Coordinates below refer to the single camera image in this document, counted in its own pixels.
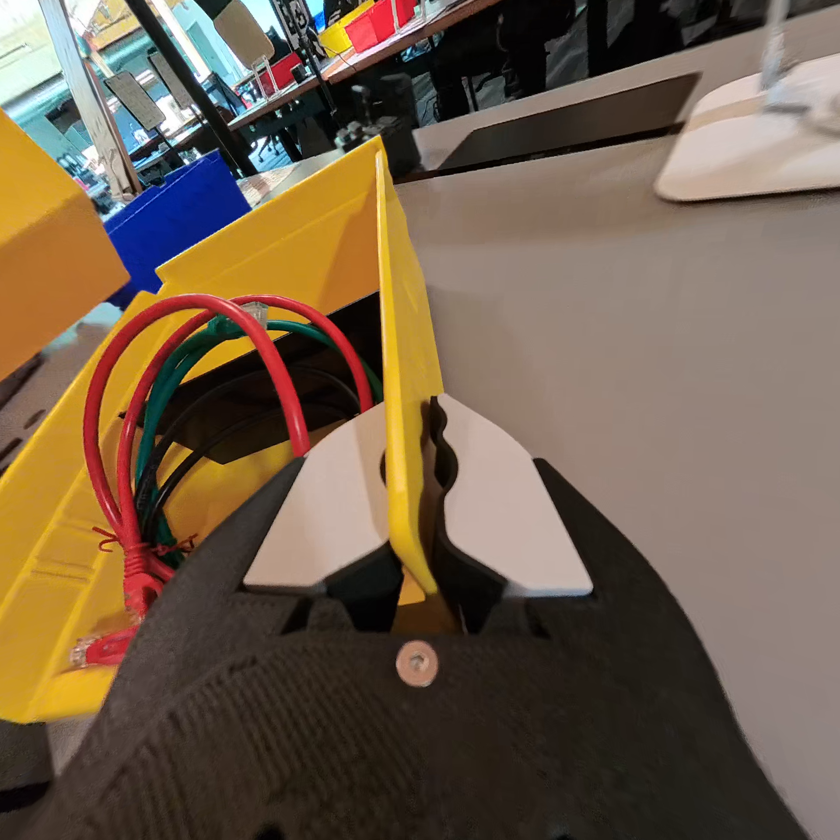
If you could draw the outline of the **black clamp device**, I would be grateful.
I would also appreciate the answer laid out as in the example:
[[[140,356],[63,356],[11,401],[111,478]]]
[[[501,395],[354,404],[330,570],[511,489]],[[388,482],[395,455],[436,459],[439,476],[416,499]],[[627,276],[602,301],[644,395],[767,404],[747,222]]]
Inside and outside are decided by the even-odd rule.
[[[414,139],[419,127],[417,104],[407,74],[358,75],[336,85],[333,98],[339,125],[333,142],[339,151],[349,152],[378,137],[395,181],[420,170],[421,154]]]

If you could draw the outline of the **large red bin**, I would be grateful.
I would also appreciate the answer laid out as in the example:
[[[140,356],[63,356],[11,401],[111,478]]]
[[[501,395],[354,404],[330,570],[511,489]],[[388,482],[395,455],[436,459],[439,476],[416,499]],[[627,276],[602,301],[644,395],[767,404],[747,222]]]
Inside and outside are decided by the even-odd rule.
[[[415,16],[414,1],[363,2],[344,25],[356,55],[378,46],[407,25]]]

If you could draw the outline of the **leaning white board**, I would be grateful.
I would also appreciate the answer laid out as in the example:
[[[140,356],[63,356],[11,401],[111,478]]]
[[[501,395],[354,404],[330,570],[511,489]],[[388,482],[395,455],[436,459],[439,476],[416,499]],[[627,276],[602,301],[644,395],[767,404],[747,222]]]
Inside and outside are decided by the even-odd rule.
[[[38,5],[63,77],[103,164],[112,195],[128,203],[143,188],[103,94],[102,84],[80,52],[67,5],[63,1],[40,1]]]

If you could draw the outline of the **blue storage bin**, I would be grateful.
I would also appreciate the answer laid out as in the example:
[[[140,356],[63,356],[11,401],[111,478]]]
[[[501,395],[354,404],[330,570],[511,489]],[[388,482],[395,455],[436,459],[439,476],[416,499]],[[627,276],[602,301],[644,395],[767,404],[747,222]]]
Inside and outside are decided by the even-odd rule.
[[[124,310],[141,292],[156,293],[156,270],[250,212],[219,150],[168,174],[104,223],[129,280],[106,302]]]

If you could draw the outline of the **black pole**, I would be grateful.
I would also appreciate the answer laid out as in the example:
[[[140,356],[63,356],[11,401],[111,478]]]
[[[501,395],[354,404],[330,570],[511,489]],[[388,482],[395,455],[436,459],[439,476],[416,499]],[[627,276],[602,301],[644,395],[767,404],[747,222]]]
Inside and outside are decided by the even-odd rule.
[[[234,174],[239,173],[242,176],[256,175],[257,169],[249,159],[247,150],[228,128],[228,124],[217,111],[214,102],[208,97],[201,83],[195,79],[187,62],[171,38],[165,33],[148,2],[127,1],[126,4],[172,69],[176,78],[183,84],[189,97],[195,102],[232,172]]]

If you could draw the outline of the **yellow storage bin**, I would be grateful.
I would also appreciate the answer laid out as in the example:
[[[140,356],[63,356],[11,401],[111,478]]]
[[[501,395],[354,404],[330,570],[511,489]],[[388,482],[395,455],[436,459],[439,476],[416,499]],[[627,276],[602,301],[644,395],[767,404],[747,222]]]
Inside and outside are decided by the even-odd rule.
[[[335,312],[381,292],[388,524],[396,555],[426,592],[436,585],[419,535],[421,405],[444,390],[424,274],[382,142],[339,158],[161,269],[163,298],[206,293],[299,300]],[[78,640],[132,624],[123,552],[82,451],[82,418],[101,349],[2,477],[2,719],[35,723],[98,711],[115,668],[73,666]]]
[[[2,379],[129,278],[90,197],[2,112]]]

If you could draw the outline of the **small red bin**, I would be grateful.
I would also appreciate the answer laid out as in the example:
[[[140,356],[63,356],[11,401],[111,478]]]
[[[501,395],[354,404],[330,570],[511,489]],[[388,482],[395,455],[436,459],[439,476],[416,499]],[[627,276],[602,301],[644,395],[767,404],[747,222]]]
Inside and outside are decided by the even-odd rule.
[[[252,65],[258,88],[265,99],[278,95],[289,85],[297,83],[295,72],[303,67],[301,58],[295,52],[269,62],[264,56]]]

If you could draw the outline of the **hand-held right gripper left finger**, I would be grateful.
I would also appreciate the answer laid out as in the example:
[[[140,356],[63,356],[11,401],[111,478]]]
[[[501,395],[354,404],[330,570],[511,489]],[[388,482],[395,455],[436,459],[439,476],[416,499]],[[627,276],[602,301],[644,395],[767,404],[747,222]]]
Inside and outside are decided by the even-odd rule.
[[[327,596],[362,632],[388,632],[403,586],[382,477],[385,405],[334,428],[306,456],[243,580],[249,592]]]

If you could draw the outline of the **small yellow bin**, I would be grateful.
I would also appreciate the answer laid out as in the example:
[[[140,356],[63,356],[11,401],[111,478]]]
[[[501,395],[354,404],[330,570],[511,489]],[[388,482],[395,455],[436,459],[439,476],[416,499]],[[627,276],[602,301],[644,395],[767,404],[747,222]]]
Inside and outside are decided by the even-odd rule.
[[[351,48],[347,27],[373,7],[374,3],[374,1],[324,3],[325,28],[319,34],[319,39],[327,54],[337,56]]]

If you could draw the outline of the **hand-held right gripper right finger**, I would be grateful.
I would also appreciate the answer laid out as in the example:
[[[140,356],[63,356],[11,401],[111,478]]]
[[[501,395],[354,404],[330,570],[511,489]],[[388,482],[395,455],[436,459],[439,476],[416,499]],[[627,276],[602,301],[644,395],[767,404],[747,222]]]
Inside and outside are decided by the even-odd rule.
[[[432,399],[432,572],[468,634],[504,600],[583,597],[592,578],[535,460],[448,394]]]

